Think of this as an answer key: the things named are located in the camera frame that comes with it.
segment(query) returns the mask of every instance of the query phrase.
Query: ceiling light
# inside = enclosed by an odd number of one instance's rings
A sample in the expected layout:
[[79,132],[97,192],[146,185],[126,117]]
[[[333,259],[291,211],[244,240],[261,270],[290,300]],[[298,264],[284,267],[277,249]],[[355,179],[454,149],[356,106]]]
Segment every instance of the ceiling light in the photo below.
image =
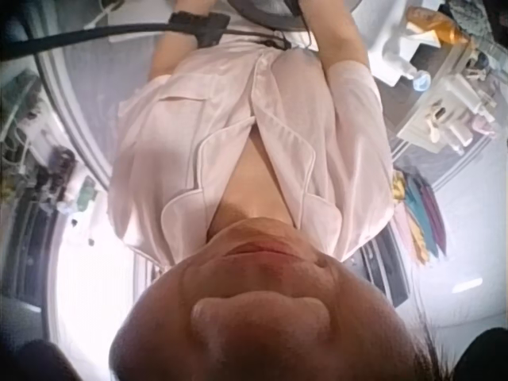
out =
[[482,278],[469,280],[467,282],[462,282],[462,283],[456,284],[453,287],[452,293],[459,294],[460,292],[464,292],[464,291],[470,290],[472,288],[479,287],[482,285],[482,283],[483,283]]

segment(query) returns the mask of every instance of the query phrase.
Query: hose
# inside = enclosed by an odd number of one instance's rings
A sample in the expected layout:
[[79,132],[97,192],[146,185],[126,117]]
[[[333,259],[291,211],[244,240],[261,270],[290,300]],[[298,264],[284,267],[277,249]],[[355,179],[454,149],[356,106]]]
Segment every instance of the hose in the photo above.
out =
[[236,36],[263,37],[270,40],[280,40],[284,43],[285,48],[287,48],[289,44],[289,42],[282,37],[273,36],[266,33],[246,32],[244,30],[199,28],[193,25],[175,23],[128,24],[78,30],[75,32],[61,33],[54,36],[41,37],[33,40],[17,41],[4,44],[1,47],[0,61],[6,62],[15,60],[24,56],[39,54],[51,49],[62,48],[72,44],[79,44],[89,40],[97,40],[99,38],[116,36],[119,34],[170,31],[193,35],[199,33],[222,32],[224,34],[231,34]]

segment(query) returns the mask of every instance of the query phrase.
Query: black wristband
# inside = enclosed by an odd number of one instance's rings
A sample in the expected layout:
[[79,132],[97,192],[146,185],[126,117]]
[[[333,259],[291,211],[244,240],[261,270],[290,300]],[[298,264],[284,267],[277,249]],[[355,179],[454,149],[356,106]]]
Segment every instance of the black wristband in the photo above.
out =
[[169,24],[195,27],[195,31],[183,30],[181,33],[196,36],[198,48],[209,48],[221,41],[224,30],[228,27],[229,19],[230,17],[223,13],[210,12],[208,16],[200,16],[180,11],[171,15]]

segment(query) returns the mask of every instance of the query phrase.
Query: orange bottle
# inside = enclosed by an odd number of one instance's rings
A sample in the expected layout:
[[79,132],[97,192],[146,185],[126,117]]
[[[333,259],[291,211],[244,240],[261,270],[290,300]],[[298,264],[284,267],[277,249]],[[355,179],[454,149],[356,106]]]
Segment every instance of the orange bottle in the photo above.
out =
[[454,20],[435,10],[410,6],[406,12],[406,20],[416,25],[422,32],[433,30],[437,38],[448,44],[466,44],[470,40]]

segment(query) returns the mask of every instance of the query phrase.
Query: hand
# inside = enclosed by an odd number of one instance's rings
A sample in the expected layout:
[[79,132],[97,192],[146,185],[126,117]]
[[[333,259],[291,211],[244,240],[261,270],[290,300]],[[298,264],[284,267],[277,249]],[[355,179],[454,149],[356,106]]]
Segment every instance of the hand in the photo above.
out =
[[215,4],[217,4],[217,0],[176,0],[174,11],[206,16]]

